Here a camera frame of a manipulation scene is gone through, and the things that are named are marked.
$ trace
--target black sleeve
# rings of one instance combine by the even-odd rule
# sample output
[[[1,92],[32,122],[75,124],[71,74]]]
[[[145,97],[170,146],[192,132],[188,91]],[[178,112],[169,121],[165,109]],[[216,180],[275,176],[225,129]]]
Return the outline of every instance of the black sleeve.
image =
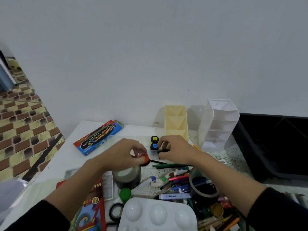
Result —
[[[302,230],[308,210],[284,194],[267,188],[251,207],[247,220],[256,230]]]
[[[53,205],[41,200],[5,231],[16,230],[59,230],[67,231],[70,222]]]

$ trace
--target brick pattern floor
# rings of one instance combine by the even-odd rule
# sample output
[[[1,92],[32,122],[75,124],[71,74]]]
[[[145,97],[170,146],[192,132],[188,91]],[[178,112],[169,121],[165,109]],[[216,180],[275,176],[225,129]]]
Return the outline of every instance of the brick pattern floor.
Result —
[[[22,178],[60,134],[25,74],[11,70],[19,84],[0,94],[0,182]],[[62,137],[38,166],[43,171],[64,143]]]

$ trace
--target white plastic drawer organizer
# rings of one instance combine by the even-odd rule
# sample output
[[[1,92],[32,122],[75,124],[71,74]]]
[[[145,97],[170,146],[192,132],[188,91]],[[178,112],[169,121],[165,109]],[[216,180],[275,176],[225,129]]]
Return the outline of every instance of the white plastic drawer organizer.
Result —
[[[202,151],[221,151],[240,118],[231,100],[208,99],[198,130]]]
[[[187,141],[188,127],[186,107],[183,105],[165,105],[166,135],[180,135]]]
[[[124,206],[118,231],[197,231],[197,218],[186,204],[131,198]]]

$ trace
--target hand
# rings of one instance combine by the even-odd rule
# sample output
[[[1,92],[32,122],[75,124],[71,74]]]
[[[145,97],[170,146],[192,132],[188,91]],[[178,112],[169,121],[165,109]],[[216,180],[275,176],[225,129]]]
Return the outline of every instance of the hand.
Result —
[[[160,159],[168,159],[179,164],[194,165],[195,159],[201,153],[180,135],[162,136],[157,145],[159,148],[166,149],[168,143],[171,149],[168,152],[160,152],[158,155]]]
[[[132,157],[130,154],[132,149],[134,150],[135,156],[143,153],[147,154],[147,149],[138,141],[121,139],[98,156],[106,171],[121,171],[136,165],[144,164],[145,157]]]

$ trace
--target white wall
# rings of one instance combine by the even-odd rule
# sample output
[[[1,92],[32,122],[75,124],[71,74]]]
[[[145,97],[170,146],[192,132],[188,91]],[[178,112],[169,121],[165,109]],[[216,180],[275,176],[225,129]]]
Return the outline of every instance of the white wall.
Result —
[[[151,126],[165,104],[308,116],[306,0],[1,0],[0,29],[67,137],[80,120]]]
[[[9,47],[4,43],[4,41],[0,38],[0,50],[2,51],[5,57],[14,57]]]

